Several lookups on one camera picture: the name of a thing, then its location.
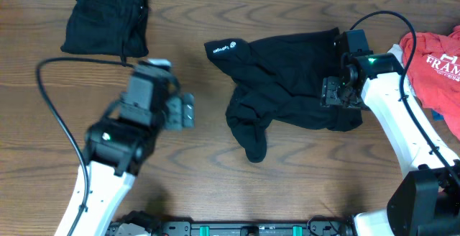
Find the black t-shirt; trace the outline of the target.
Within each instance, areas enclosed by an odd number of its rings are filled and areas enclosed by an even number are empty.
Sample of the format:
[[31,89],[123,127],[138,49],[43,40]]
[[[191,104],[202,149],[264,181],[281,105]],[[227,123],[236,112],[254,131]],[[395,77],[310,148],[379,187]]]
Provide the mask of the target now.
[[358,109],[321,106],[323,80],[339,74],[337,27],[247,42],[226,38],[204,43],[208,60],[236,84],[226,122],[247,159],[267,154],[266,130],[274,120],[308,130],[348,132],[362,124]]

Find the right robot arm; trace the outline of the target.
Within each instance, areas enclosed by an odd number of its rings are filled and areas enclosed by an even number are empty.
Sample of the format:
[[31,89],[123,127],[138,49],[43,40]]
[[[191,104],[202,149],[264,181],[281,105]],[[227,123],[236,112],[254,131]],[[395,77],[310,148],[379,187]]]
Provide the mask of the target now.
[[402,83],[391,53],[342,53],[340,75],[325,78],[324,106],[368,109],[394,150],[403,180],[385,208],[356,214],[355,235],[458,235],[459,156],[438,136]]

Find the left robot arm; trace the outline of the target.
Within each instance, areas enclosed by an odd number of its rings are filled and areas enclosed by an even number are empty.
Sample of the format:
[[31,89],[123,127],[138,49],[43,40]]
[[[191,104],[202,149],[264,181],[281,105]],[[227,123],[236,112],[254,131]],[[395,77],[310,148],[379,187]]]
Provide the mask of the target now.
[[166,59],[139,63],[127,90],[88,128],[83,165],[56,235],[104,235],[161,131],[194,127],[194,96],[180,91],[171,67]]

